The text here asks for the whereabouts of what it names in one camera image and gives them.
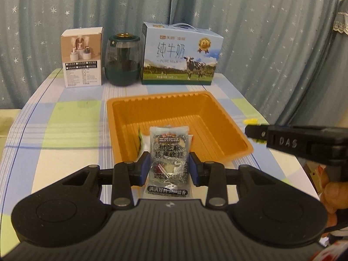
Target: milk carton box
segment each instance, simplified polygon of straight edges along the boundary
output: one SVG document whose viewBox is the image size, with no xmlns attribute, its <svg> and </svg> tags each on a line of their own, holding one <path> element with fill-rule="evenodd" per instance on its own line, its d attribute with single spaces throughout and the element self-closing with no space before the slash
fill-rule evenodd
<svg viewBox="0 0 348 261">
<path fill-rule="evenodd" d="M 212 82 L 223 37 L 184 23 L 144 22 L 143 84 L 204 84 Z"/>
</svg>

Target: table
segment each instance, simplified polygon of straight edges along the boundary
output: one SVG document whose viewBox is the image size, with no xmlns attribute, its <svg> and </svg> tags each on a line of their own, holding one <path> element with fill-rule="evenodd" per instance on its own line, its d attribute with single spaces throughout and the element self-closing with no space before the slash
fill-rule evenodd
<svg viewBox="0 0 348 261">
<path fill-rule="evenodd" d="M 222 75 L 212 85 L 142 85 L 116 87 L 103 79 L 98 87 L 65 88 L 63 70 L 56 69 L 41 84 L 11 127 L 0 164 L 0 254 L 17 243 L 10 215 L 25 196 L 85 167 L 112 168 L 106 101 L 114 97 L 182 91 L 210 91 L 244 130 L 244 119 L 266 120 Z M 249 164 L 317 198 L 302 167 L 293 156 L 270 151 L 251 141 L 254 152 L 227 167 Z M 207 187 L 192 186 L 195 198 L 205 202 Z M 229 203 L 238 201 L 235 186 L 228 186 Z M 134 200 L 139 188 L 133 190 Z M 110 203 L 111 186 L 103 188 L 102 202 Z"/>
</svg>

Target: green glass jar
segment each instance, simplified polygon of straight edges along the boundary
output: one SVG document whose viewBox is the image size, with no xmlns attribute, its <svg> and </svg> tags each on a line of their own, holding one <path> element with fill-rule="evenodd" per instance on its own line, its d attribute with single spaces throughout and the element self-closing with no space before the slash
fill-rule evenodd
<svg viewBox="0 0 348 261">
<path fill-rule="evenodd" d="M 119 33 L 109 37 L 105 60 L 105 75 L 117 86 L 135 83 L 140 75 L 140 38 Z"/>
</svg>

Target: curtain fabric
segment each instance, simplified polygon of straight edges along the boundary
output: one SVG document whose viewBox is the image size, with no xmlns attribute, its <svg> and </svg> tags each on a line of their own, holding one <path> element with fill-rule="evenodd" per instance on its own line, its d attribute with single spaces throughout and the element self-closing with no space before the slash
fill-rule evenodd
<svg viewBox="0 0 348 261">
<path fill-rule="evenodd" d="M 223 73 L 269 122 L 294 105 L 311 79 L 308 60 L 325 42 L 336 0 L 0 0 L 0 108 L 21 108 L 61 67 L 60 35 L 104 26 L 104 41 L 143 21 L 185 22 L 224 37 Z"/>
<path fill-rule="evenodd" d="M 348 110 L 348 0 L 333 23 L 330 50 L 292 116 L 297 125 L 336 126 Z"/>
</svg>

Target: cow illustration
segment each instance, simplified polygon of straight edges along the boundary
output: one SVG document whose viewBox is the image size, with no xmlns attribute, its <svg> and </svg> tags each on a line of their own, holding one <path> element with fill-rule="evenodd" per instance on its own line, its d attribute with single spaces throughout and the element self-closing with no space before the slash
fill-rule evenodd
<svg viewBox="0 0 348 261">
<path fill-rule="evenodd" d="M 184 57 L 186 60 L 186 72 L 188 74 L 188 80 L 191 79 L 191 75 L 194 71 L 197 71 L 198 79 L 203 76 L 202 69 L 206 66 L 205 63 L 192 61 L 194 58 L 192 57 Z"/>
</svg>

